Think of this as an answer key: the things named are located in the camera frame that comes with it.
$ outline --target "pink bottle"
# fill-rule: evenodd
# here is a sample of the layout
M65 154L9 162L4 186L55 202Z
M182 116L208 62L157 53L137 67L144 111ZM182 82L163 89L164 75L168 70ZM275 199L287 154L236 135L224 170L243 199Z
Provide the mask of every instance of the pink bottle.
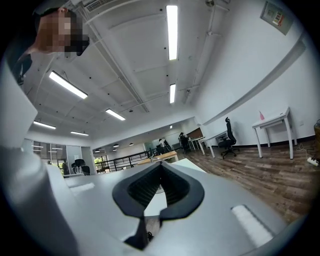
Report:
M259 111L259 113L260 113L260 119L261 120L265 120L265 117L264 117L264 115Z

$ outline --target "power strip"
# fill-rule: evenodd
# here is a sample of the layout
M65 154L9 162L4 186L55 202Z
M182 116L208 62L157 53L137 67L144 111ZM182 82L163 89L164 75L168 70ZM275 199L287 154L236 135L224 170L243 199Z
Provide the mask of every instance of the power strip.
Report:
M310 164L314 165L314 166L318 166L319 163L317 162L317 160L312 160L311 157L308 158L307 160Z

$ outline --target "black railing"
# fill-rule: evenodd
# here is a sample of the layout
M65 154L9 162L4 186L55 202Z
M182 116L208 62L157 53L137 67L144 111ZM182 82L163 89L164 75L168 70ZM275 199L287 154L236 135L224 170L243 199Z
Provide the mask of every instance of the black railing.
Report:
M144 151L141 153L120 157L120 158L116 158L109 161L97 162L95 166L98 173L114 172L114 171L132 168L141 160L147 159L149 157L150 157L150 152Z

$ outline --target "fluorescent light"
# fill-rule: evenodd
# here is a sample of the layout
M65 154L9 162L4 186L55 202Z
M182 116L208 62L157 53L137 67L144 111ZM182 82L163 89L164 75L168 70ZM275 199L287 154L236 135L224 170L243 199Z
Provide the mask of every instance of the fluorescent light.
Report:
M77 134L77 135L83 135L83 136L89 136L89 134L86 133L81 133L81 132L76 132L76 131L71 131L71 134Z
M52 71L49 77L57 82L59 85L63 86L70 92L74 93L75 95L78 95L80 98L85 99L88 97L87 94L85 94L83 91L79 90L77 87L69 83L67 80L65 80L63 77L58 75L56 72Z
M168 24L169 60L177 59L178 51L178 6L166 7L166 19Z
M176 84L170 85L170 103L175 102L175 95L176 95Z
M42 122L33 121L33 123L34 123L35 125L37 125L37 126L43 126L43 127L50 128L50 129L56 129L56 127L51 126L51 125L44 124L44 123L42 123Z
M110 108L107 109L105 112L107 112L108 114L110 114L111 116L114 116L115 118L120 119L121 121L126 120L124 117L122 117L121 115L118 115L116 112L113 112Z

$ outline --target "ceiling lamp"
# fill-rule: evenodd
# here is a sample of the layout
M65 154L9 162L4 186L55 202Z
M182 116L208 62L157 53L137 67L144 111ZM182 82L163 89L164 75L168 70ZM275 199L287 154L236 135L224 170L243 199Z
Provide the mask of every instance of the ceiling lamp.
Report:
M83 135L83 136L89 136L89 134L76 132L76 131L70 131L71 134L77 134L77 135Z
M126 120L124 117L122 117L121 115L117 114L116 112L112 111L110 108L107 109L105 112L107 112L109 115L114 116L115 118L120 119L121 121Z
M176 84L170 85L170 103L175 102L175 95L176 95Z
M178 6L166 7L166 20L168 25L169 60L177 59L178 52Z
M83 91L79 90L77 87L75 87L73 84L69 83L67 80L65 80L62 76L58 75L56 72L52 71L49 77L57 82L62 87L66 88L70 92L74 93L75 95L79 96L82 99L85 99L88 97L88 94L84 93Z
M51 126L51 125L48 125L48 124L44 124L42 122L37 122L37 121L33 121L33 123L37 126L43 126L43 127L46 127L46 128L50 128L50 129L56 129L56 127L54 126Z

